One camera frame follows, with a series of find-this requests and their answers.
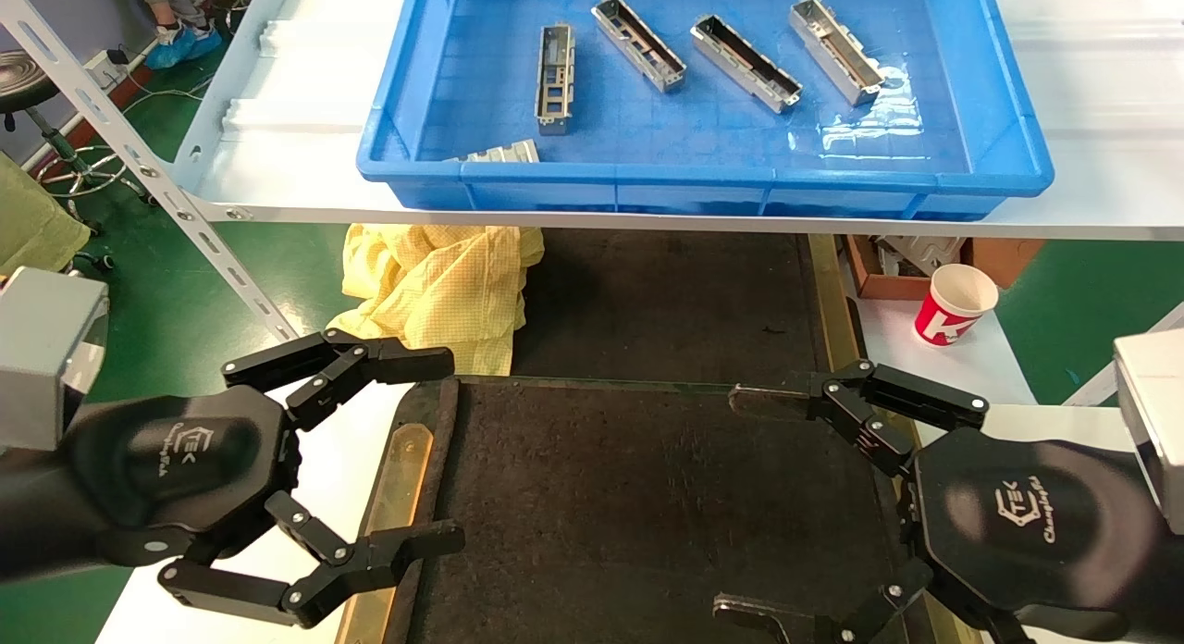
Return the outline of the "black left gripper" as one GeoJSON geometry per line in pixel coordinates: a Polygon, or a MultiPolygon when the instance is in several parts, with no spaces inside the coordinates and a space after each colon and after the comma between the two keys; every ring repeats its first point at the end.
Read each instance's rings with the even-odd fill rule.
{"type": "Polygon", "coordinates": [[[412,564],[462,550],[465,535],[445,519],[343,541],[284,492],[300,474],[295,429],[317,427],[368,384],[453,374],[448,346],[332,328],[224,363],[232,388],[213,395],[85,404],[54,450],[4,451],[4,582],[185,554],[159,574],[176,603],[315,627],[350,597],[397,588],[412,564]],[[296,381],[287,411],[262,394],[296,381]],[[279,582],[186,554],[229,558],[272,522],[317,560],[308,577],[279,582]]]}

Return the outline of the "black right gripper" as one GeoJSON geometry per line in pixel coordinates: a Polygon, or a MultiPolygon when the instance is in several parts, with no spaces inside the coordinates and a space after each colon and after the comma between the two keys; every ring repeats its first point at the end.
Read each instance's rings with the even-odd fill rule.
{"type": "Polygon", "coordinates": [[[796,373],[790,389],[736,384],[729,405],[753,419],[823,421],[879,472],[908,478],[906,541],[920,559],[845,617],[720,593],[715,619],[776,643],[871,643],[928,588],[991,633],[1023,625],[1082,640],[1180,642],[1180,535],[1135,455],[985,436],[980,395],[870,360],[796,373]],[[952,432],[916,453],[889,413],[952,432]]]}

